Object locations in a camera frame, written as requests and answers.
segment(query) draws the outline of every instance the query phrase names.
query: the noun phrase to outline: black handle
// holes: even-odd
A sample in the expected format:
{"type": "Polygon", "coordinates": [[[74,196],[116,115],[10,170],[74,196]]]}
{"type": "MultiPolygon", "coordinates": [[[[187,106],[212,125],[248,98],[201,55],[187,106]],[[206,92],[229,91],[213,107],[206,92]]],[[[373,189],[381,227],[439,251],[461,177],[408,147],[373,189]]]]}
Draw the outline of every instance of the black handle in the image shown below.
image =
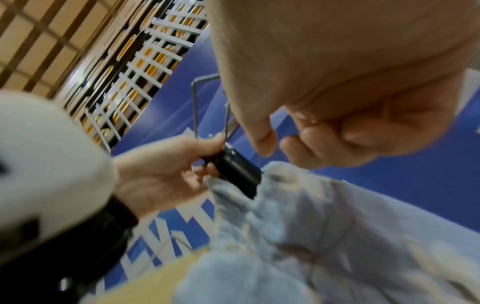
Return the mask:
{"type": "Polygon", "coordinates": [[[205,161],[212,162],[221,177],[237,186],[248,198],[253,199],[257,195],[262,171],[237,150],[225,146],[222,152],[205,161]]]}

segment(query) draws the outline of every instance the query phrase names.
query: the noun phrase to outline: light blue fabric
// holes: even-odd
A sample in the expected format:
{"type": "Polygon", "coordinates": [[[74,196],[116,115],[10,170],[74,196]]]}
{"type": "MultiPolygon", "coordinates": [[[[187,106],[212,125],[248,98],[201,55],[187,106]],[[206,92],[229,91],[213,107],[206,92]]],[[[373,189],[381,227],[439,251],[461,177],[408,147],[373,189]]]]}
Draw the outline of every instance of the light blue fabric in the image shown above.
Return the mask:
{"type": "Polygon", "coordinates": [[[263,171],[254,201],[204,181],[210,253],[174,303],[480,303],[477,233],[287,163],[263,171]]]}

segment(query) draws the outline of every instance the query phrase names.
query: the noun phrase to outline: hand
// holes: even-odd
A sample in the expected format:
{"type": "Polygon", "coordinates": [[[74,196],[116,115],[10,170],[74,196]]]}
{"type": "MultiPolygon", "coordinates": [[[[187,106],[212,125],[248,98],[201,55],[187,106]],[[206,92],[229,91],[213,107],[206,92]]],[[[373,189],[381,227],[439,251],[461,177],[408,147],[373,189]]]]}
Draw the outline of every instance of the hand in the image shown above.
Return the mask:
{"type": "Polygon", "coordinates": [[[269,115],[299,130],[280,148],[300,167],[413,153],[454,118],[476,44],[473,0],[206,0],[232,112],[262,156],[269,115]]]}
{"type": "Polygon", "coordinates": [[[219,173],[212,163],[191,170],[203,156],[219,153],[224,137],[177,136],[138,147],[113,159],[119,172],[115,195],[138,217],[189,202],[206,188],[203,176],[219,173]]]}

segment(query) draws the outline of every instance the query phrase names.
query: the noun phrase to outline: wooden ceiling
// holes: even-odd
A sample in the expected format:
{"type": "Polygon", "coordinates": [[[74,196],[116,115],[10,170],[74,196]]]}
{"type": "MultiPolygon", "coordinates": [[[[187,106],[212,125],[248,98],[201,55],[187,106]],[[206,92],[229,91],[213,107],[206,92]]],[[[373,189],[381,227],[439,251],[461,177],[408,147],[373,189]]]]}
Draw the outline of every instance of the wooden ceiling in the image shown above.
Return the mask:
{"type": "Polygon", "coordinates": [[[0,88],[52,98],[125,0],[0,0],[0,88]]]}

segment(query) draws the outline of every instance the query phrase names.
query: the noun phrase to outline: blue fabric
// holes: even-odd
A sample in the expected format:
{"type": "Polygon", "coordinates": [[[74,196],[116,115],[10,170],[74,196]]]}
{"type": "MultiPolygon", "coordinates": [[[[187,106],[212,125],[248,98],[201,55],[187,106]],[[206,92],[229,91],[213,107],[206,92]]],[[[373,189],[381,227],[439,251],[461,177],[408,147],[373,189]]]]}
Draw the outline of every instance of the blue fabric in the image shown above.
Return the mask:
{"type": "Polygon", "coordinates": [[[480,303],[480,236],[436,215],[287,163],[255,200],[214,178],[210,253],[188,303],[480,303]]]}

